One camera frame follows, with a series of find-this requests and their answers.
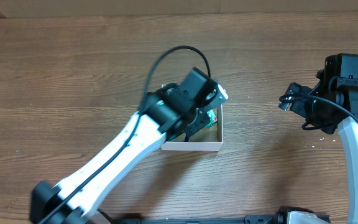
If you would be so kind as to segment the green white soap packet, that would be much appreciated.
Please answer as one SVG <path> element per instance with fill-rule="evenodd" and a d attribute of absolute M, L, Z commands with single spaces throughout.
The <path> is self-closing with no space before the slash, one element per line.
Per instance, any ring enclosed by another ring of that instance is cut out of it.
<path fill-rule="evenodd" d="M 211 128 L 218 122 L 218 118 L 217 118 L 214 110 L 209 110 L 207 112 L 207 115 L 209 116 L 209 123 L 206 125 L 206 127 Z"/>

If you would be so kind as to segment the blue disposable razor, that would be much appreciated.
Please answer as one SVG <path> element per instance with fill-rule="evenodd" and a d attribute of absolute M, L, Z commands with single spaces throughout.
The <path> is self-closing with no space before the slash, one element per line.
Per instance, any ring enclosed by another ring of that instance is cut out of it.
<path fill-rule="evenodd" d="M 184 142 L 189 142 L 189 140 L 190 140 L 190 137 L 186 134 Z"/>

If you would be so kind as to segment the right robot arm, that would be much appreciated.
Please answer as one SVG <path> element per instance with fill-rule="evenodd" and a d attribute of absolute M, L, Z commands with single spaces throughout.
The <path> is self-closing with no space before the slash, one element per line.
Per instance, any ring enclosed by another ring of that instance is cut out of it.
<path fill-rule="evenodd" d="M 279 108 L 305 119 L 304 130 L 337 132 L 344 149 L 349 188 L 348 223 L 358 223 L 358 55 L 340 53 L 325 59 L 314 88 L 291 83 Z"/>

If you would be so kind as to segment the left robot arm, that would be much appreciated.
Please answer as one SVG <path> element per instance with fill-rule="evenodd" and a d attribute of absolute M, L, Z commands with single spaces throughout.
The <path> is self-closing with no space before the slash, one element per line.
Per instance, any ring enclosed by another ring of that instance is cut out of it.
<path fill-rule="evenodd" d="M 31 192 L 32 223 L 86 223 L 110 191 L 149 153 L 167 141 L 192 136 L 209 123 L 225 89 L 197 68 L 180 83 L 169 83 L 144 96 L 122 131 L 92 160 L 51 186 L 41 181 Z"/>

